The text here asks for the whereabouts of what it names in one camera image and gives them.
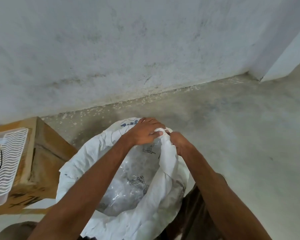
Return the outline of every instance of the person's left arm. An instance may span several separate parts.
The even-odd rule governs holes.
[[[55,204],[28,240],[76,240],[134,145],[151,143],[165,126],[155,118],[142,118],[101,157]]]

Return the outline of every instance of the plastic wrap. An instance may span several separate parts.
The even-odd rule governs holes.
[[[98,211],[117,216],[136,208],[159,169],[160,147],[161,142],[156,139],[152,144],[136,145],[129,151],[100,201]]]

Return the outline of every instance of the white sack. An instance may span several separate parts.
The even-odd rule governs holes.
[[[117,121],[101,134],[87,141],[60,169],[56,201],[58,202],[108,151],[108,147],[112,147],[138,120],[139,118],[129,118]],[[163,135],[158,138],[161,141],[160,167],[147,193],[136,208],[124,211],[116,217],[95,211],[81,236],[96,237],[98,240],[152,240],[176,217],[187,186],[189,170],[182,157],[177,155],[170,136],[163,129],[158,130],[163,132]]]

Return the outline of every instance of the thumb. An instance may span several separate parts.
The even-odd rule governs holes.
[[[157,137],[159,136],[162,136],[164,133],[162,131],[156,131],[156,132],[153,132],[150,136],[153,138],[153,139],[156,139]]]

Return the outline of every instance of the hand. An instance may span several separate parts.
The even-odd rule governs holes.
[[[157,121],[156,118],[142,118],[133,128],[128,130],[123,137],[127,140],[131,140],[133,146],[151,143],[154,139],[163,134],[161,131],[154,132],[157,128],[165,129],[166,127]]]
[[[166,133],[170,136],[170,141],[173,145],[176,146],[176,152],[179,156],[182,154],[182,150],[192,146],[192,144],[180,133],[180,132],[169,132],[166,130]]]

